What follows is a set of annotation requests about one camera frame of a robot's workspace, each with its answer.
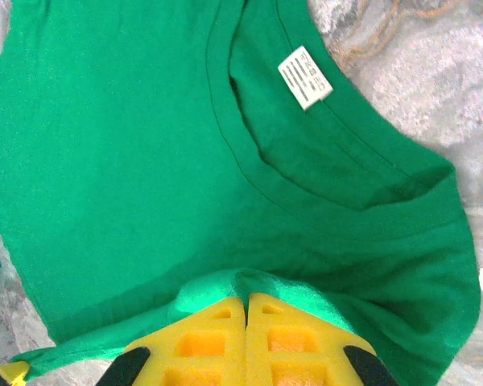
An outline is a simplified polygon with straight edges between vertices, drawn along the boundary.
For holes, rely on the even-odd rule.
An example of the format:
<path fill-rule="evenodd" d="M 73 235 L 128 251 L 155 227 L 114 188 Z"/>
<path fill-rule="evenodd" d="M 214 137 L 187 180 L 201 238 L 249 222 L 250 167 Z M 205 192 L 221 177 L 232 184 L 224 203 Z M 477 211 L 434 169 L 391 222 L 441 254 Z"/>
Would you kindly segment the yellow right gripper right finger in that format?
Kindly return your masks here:
<path fill-rule="evenodd" d="M 361 337 L 273 298 L 251 294 L 248 385 L 393 385 Z"/>

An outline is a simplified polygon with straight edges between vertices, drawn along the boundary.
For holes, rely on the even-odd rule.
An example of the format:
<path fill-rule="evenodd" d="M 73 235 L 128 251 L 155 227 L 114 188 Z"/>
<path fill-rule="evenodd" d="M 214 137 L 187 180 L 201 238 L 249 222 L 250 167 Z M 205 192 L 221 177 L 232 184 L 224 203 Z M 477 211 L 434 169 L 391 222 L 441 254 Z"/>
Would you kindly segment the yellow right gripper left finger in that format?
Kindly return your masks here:
<path fill-rule="evenodd" d="M 244 385 L 245 309 L 226 298 L 130 343 L 101 385 Z"/>

